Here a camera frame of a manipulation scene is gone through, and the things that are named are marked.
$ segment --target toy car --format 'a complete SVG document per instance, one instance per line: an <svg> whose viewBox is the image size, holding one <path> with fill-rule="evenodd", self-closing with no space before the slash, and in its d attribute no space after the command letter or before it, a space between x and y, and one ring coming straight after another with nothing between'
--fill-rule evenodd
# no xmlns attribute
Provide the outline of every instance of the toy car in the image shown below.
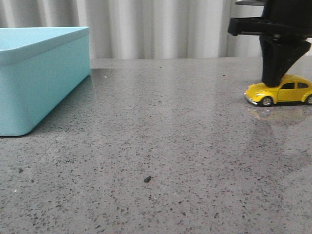
<svg viewBox="0 0 312 234"><path fill-rule="evenodd" d="M264 83L250 85L245 97L252 104L264 107L290 101L312 105L312 83L300 76L286 74L277 87L268 87Z"/></svg>

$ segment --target small black debris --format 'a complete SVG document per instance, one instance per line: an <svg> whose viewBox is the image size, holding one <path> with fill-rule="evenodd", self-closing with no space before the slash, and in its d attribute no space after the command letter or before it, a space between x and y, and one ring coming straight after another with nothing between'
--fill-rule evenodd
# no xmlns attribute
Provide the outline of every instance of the small black debris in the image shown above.
<svg viewBox="0 0 312 234"><path fill-rule="evenodd" d="M145 182L145 183L150 182L151 178L152 178L152 177L149 175L148 177L146 177L146 178L144 179L144 182Z"/></svg>

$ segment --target curtain fold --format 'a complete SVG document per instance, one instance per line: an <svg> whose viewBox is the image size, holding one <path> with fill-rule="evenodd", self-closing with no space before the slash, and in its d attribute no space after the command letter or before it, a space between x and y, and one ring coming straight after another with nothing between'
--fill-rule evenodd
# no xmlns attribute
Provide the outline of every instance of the curtain fold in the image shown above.
<svg viewBox="0 0 312 234"><path fill-rule="evenodd" d="M0 0L0 27L89 26L92 59L260 56L257 36L227 33L230 17L263 7L235 0Z"/></svg>

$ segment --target plastic bin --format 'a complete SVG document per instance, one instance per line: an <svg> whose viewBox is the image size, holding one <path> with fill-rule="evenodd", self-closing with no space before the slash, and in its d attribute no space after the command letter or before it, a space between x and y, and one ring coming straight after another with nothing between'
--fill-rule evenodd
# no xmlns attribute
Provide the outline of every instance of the plastic bin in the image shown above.
<svg viewBox="0 0 312 234"><path fill-rule="evenodd" d="M30 132L90 73L89 28L0 28L0 136Z"/></svg>

